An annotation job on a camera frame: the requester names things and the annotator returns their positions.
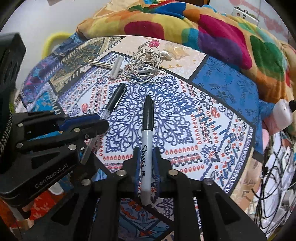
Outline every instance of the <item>mandala pattern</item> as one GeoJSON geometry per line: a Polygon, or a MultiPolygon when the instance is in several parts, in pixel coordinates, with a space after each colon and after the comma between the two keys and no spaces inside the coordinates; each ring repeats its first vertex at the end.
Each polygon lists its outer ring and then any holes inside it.
{"type": "MultiPolygon", "coordinates": [[[[116,57],[111,52],[100,61],[113,64],[116,57]]],[[[58,103],[65,113],[100,114],[122,82],[109,78],[109,74],[110,70],[101,67],[89,69],[59,97],[58,103]]],[[[114,172],[132,157],[135,146],[141,146],[142,110],[146,95],[150,95],[155,113],[153,144],[160,148],[162,157],[189,178],[209,177],[225,192],[231,192],[247,159],[254,137],[253,126],[207,92],[169,73],[159,84],[125,83],[126,93],[108,119],[109,130],[95,145],[95,154],[102,163],[114,172]]],[[[158,198],[155,181],[151,191],[152,208],[173,220],[173,199],[158,198]]],[[[196,200],[195,204],[201,227],[196,200]]],[[[153,240],[167,229],[167,224],[134,200],[121,200],[120,237],[153,240]]]]}

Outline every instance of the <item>clear pen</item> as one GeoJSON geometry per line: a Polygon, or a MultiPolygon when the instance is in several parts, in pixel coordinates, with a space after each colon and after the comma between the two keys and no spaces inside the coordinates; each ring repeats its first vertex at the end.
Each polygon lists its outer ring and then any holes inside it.
{"type": "MultiPolygon", "coordinates": [[[[124,93],[126,91],[126,84],[121,83],[117,89],[115,90],[114,94],[112,95],[111,99],[109,100],[108,104],[106,105],[105,110],[101,114],[101,120],[105,119],[107,120],[111,112],[117,108],[121,98],[123,97],[124,93]]],[[[87,144],[82,159],[80,161],[81,164],[85,165],[87,163],[87,160],[92,152],[92,149],[94,147],[94,144],[98,141],[99,135],[89,140],[89,143],[87,144]]]]}

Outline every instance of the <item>black pen cap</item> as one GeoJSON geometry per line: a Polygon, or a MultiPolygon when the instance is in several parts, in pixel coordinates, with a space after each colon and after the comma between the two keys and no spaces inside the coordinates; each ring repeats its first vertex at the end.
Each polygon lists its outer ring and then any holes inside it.
{"type": "Polygon", "coordinates": [[[144,102],[143,109],[143,127],[142,131],[152,131],[154,127],[154,107],[150,95],[147,95],[144,102]]]}
{"type": "Polygon", "coordinates": [[[112,95],[111,99],[109,100],[108,104],[106,105],[106,109],[110,112],[113,111],[116,103],[119,101],[119,99],[122,97],[123,92],[126,89],[125,83],[120,83],[120,85],[115,90],[114,94],[112,95]]]}

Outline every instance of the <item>tangled earphone cord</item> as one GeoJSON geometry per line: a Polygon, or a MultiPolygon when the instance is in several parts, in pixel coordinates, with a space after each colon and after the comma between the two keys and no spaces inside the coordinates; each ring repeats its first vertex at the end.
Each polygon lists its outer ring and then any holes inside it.
{"type": "Polygon", "coordinates": [[[122,80],[126,78],[136,84],[161,82],[166,75],[166,71],[159,67],[162,62],[161,52],[156,45],[148,41],[139,46],[138,51],[123,68],[120,77],[122,80]]]}

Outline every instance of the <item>pink flower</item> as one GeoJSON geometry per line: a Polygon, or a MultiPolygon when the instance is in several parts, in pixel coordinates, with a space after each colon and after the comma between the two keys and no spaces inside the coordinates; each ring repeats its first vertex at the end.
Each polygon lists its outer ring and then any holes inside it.
{"type": "Polygon", "coordinates": [[[149,47],[158,47],[159,46],[159,40],[158,39],[154,39],[150,41],[151,44],[149,44],[149,47]]]}

